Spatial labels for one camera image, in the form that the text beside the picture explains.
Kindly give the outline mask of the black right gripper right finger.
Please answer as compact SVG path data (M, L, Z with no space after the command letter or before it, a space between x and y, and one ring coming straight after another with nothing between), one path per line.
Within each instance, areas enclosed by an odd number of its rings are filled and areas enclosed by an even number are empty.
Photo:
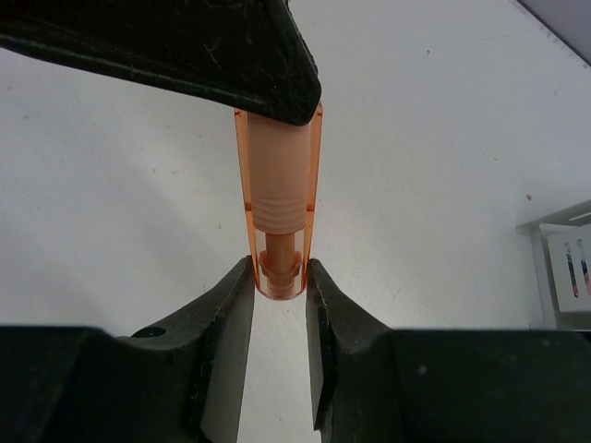
M308 264L314 428L325 442L586 442L590 335L392 329Z

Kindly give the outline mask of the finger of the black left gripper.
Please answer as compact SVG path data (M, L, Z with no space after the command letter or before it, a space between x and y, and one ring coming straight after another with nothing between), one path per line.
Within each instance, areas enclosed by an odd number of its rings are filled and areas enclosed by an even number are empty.
M318 69L285 1L5 1L1 45L56 65L307 124Z

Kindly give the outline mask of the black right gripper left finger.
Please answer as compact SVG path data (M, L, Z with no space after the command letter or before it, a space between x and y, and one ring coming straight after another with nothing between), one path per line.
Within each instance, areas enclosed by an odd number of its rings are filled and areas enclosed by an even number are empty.
M244 257L209 291L129 337L2 327L2 440L236 441L254 289Z

